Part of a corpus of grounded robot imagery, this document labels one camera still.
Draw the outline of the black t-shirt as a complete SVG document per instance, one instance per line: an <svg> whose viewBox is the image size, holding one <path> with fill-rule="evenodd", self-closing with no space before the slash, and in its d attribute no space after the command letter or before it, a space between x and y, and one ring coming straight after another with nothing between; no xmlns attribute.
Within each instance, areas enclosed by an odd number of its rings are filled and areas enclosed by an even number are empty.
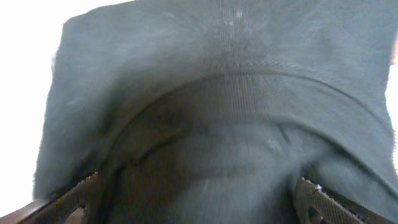
<svg viewBox="0 0 398 224"><path fill-rule="evenodd" d="M306 177L397 220L396 1L131 1L64 23L34 197L99 223L297 223Z"/></svg>

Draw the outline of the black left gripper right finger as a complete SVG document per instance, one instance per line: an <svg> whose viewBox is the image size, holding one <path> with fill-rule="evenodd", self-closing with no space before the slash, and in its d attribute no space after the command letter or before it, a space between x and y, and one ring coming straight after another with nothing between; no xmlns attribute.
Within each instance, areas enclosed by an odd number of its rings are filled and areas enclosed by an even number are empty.
<svg viewBox="0 0 398 224"><path fill-rule="evenodd" d="M395 224L303 177L295 186L294 207L303 224Z"/></svg>

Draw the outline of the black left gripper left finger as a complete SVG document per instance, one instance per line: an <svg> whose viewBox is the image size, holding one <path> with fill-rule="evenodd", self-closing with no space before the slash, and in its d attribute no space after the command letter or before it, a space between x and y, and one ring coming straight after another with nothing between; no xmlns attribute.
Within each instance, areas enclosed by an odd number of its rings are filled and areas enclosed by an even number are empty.
<svg viewBox="0 0 398 224"><path fill-rule="evenodd" d="M1 224L64 223L75 210L94 203L99 190L99 177L94 173L63 195L35 199L1 217Z"/></svg>

